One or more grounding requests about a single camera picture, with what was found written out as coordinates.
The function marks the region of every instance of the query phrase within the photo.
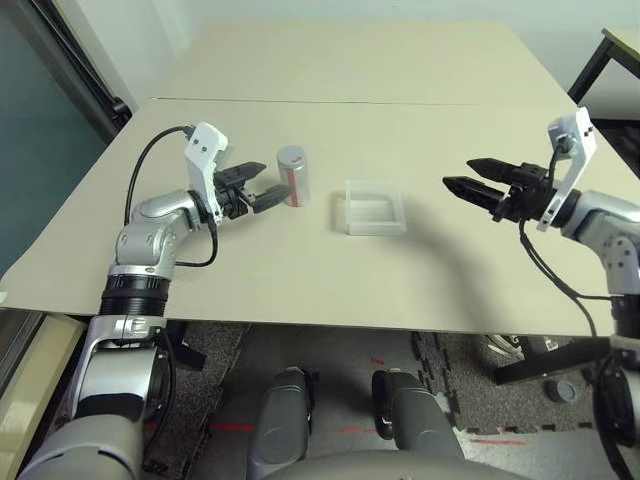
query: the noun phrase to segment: metal frame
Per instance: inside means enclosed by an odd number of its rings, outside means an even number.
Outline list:
[[[131,118],[131,111],[110,96],[55,7],[42,0],[12,0],[0,2],[0,8],[100,138],[110,143]]]
[[[582,100],[611,59],[640,79],[640,61],[605,37],[567,92],[574,102]]]
[[[55,390],[51,394],[51,398],[49,399],[47,408],[42,414],[40,423],[38,424],[38,427],[36,428],[36,431],[31,438],[31,443],[29,444],[29,447],[24,454],[22,463],[20,465],[20,471],[22,471],[24,467],[29,464],[35,453],[42,446],[52,430],[57,429],[57,427],[59,426],[55,423],[59,420],[57,415],[59,413],[60,406],[64,401],[64,397],[67,394],[67,389],[69,388],[69,385],[71,385],[71,380],[73,379],[73,374],[75,373],[76,366],[78,365],[78,360],[80,359],[80,354],[82,353],[82,346],[84,345],[85,338],[86,332],[83,333],[78,339],[78,343],[76,343],[76,346],[74,347],[73,352],[69,357],[67,366],[64,368],[62,374],[60,375],[60,380],[58,381]]]
[[[23,310],[0,309],[0,396],[2,396],[35,337],[44,314]]]
[[[557,350],[536,353],[524,360],[493,371],[496,385],[529,380],[544,375],[575,369],[602,359],[609,353],[608,338],[581,338]]]

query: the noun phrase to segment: transparent box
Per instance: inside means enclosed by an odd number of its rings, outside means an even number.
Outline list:
[[[399,235],[407,224],[400,192],[390,182],[347,181],[349,235]]]

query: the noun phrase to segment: black floor mat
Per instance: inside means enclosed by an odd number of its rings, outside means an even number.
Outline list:
[[[552,402],[540,378],[498,386],[491,379],[494,368],[513,363],[487,347],[483,335],[438,334],[444,357],[446,391],[455,425],[479,434],[500,431],[518,433],[574,430],[593,424],[591,387],[578,370],[555,375],[569,381],[578,392],[574,403]]]

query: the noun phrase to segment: floor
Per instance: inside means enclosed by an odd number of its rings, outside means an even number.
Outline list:
[[[419,369],[410,335],[373,329],[253,326],[224,380],[223,400],[209,424],[211,436],[189,478],[245,478],[247,447],[261,397],[271,378],[291,365],[317,374],[307,458],[347,451],[394,450],[393,441],[375,433],[370,381],[373,372],[381,368],[408,372]],[[445,406],[446,399],[440,396],[440,400]],[[456,433],[467,459],[533,480],[616,478],[597,433],[591,429],[534,434]],[[637,467],[637,459],[632,460]]]

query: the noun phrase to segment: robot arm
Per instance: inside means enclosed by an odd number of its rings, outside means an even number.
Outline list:
[[[592,131],[584,108],[549,128],[554,159],[572,162],[562,182],[553,181],[552,170],[492,158],[468,165],[484,178],[509,185],[507,195],[467,177],[445,177],[443,182],[457,197],[488,210],[495,221],[538,220],[539,230],[560,228],[563,236],[600,258],[616,328],[594,384],[594,416],[616,473],[631,478],[612,440],[625,446],[640,443],[640,207],[573,189],[595,151]]]
[[[258,163],[216,171],[228,146],[224,134],[200,123],[185,149],[191,190],[152,198],[132,212],[118,235],[100,311],[91,319],[71,383],[72,421],[47,439],[21,480],[138,478],[142,424],[169,404],[163,379],[173,364],[164,309],[175,266],[185,265],[176,262],[180,244],[207,225],[212,260],[225,216],[237,218],[248,207],[260,213],[289,194],[284,185],[250,193],[245,182],[265,168]]]

